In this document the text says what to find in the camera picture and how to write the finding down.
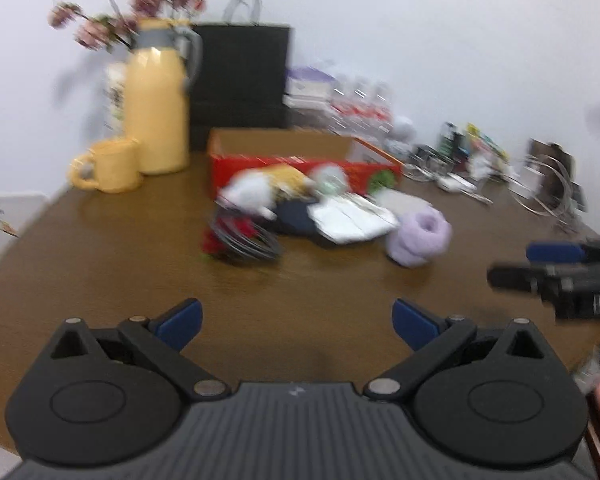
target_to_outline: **white wall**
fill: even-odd
[[[208,0],[205,18],[227,1]],[[0,0],[0,191],[53,194],[102,135],[109,57],[52,30],[51,3]],[[600,0],[264,0],[263,20],[293,25],[293,63],[387,80],[424,142],[451,120],[513,155],[530,136],[563,143],[600,229]]]

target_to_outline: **red box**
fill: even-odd
[[[211,130],[207,153],[211,158],[211,193],[241,170],[286,162],[304,174],[334,162],[349,177],[354,193],[368,194],[380,186],[394,187],[402,164],[364,140],[318,131],[259,128]]]

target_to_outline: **coiled black cable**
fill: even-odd
[[[255,236],[249,238],[236,227],[237,219],[245,218],[241,211],[218,205],[209,222],[211,231],[225,246],[225,256],[239,260],[277,260],[282,254],[278,238],[253,221]]]

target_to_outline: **yellow pitcher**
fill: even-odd
[[[124,131],[139,141],[139,167],[145,174],[171,173],[189,163],[189,86],[202,62],[202,38],[173,20],[144,18],[126,69]],[[175,46],[190,39],[185,72]]]

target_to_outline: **brown tabletop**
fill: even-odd
[[[387,260],[382,242],[323,249],[282,238],[273,266],[233,267],[200,252],[213,211],[206,159],[148,178],[127,194],[71,190],[0,261],[0,444],[12,447],[5,403],[58,324],[84,318],[115,326],[200,298],[202,332],[184,355],[235,386],[240,380],[352,381],[357,387],[410,353],[390,311],[405,297],[440,316],[483,326],[512,317],[536,323],[568,367],[600,342],[600,324],[556,325],[537,298],[493,292],[494,260],[523,260],[533,239],[556,237],[550,222],[491,190],[486,208],[432,184],[402,189],[429,200],[451,222],[448,253],[419,269]]]

